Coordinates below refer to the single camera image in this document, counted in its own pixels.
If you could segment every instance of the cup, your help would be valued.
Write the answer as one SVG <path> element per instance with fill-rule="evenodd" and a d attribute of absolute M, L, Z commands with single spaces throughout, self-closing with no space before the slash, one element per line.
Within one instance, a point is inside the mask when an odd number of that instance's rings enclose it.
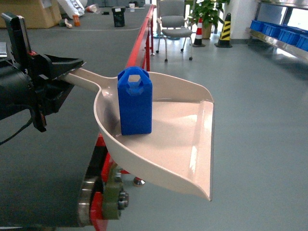
<path fill-rule="evenodd" d="M 98 6 L 98 4 L 93 4 L 91 6 L 86 7 L 87 12 L 91 12 L 91 13 L 100 13 L 101 9 Z"/>
<path fill-rule="evenodd" d="M 130 12 L 135 12 L 135 4 L 134 3 L 130 3 L 129 4 L 129 9 L 130 9 Z"/>

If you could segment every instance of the chair leg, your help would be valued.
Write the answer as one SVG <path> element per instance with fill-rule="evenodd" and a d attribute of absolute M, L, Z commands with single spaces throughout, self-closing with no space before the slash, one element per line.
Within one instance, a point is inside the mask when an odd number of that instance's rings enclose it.
<path fill-rule="evenodd" d="M 157 51 L 156 51 L 157 54 L 159 53 L 160 37 L 161 37 L 161 35 L 160 35 L 160 33 L 159 33 L 159 34 L 158 34 L 158 48 L 157 48 Z"/>
<path fill-rule="evenodd" d="M 187 38 L 185 38 L 185 40 L 184 40 L 184 43 L 183 43 L 183 47 L 182 47 L 182 49 L 181 49 L 181 52 L 184 51 L 184 46 L 185 46 L 185 43 L 186 43 L 186 39 L 187 39 Z"/>
<path fill-rule="evenodd" d="M 165 40 L 165 48 L 166 48 L 166 59 L 165 59 L 165 63 L 168 63 L 168 59 L 167 59 L 167 39 L 165 36 L 163 36 L 164 40 Z"/>
<path fill-rule="evenodd" d="M 193 51 L 193 48 L 192 48 L 193 47 L 193 43 L 192 43 L 193 41 L 192 41 L 191 36 L 189 36 L 189 39 L 190 39 L 190 42 L 191 42 L 191 56 L 189 57 L 189 60 L 192 60 L 193 59 L 193 55 L 192 55 L 193 54 L 193 52 L 192 52 Z"/>

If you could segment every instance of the red frame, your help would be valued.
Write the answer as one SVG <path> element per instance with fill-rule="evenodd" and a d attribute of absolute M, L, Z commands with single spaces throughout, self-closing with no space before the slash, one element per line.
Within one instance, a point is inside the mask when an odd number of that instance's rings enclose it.
<path fill-rule="evenodd" d="M 130 53 L 126 67 L 129 66 L 140 66 L 143 69 L 146 66 L 146 70 L 150 71 L 150 49 L 152 53 L 154 52 L 153 45 L 153 11 L 154 6 L 151 5 L 150 9 L 145 17 L 145 20 L 140 28 L 138 37 L 136 39 L 135 45 Z M 106 146 L 103 136 L 99 134 L 96 146 Z M 113 159 L 107 153 L 103 169 L 102 169 L 102 179 L 103 182 L 107 182 L 110 166 L 113 163 Z M 127 171 L 122 170 L 122 174 L 128 174 Z M 103 218 L 102 213 L 102 203 L 103 195 L 101 192 L 96 192 L 91 204 L 90 219 L 95 227 L 96 231 L 107 231 L 108 220 Z"/>

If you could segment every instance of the beige dustpan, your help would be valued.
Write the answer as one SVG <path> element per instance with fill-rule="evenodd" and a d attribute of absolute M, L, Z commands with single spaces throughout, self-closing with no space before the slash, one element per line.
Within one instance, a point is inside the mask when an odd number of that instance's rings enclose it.
<path fill-rule="evenodd" d="M 152 133 L 122 136 L 117 77 L 78 69 L 65 81 L 98 92 L 94 114 L 111 157 L 155 185 L 212 199 L 213 111 L 201 85 L 149 72 L 153 83 Z"/>

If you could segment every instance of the blue plastic bottle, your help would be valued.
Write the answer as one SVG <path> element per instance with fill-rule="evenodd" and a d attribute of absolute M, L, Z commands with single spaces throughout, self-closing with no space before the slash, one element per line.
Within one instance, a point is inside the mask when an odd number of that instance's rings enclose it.
<path fill-rule="evenodd" d="M 130 82 L 131 75 L 139 75 L 139 81 Z M 126 68 L 118 75 L 117 90 L 122 135 L 151 133 L 153 86 L 149 73 L 136 66 Z"/>

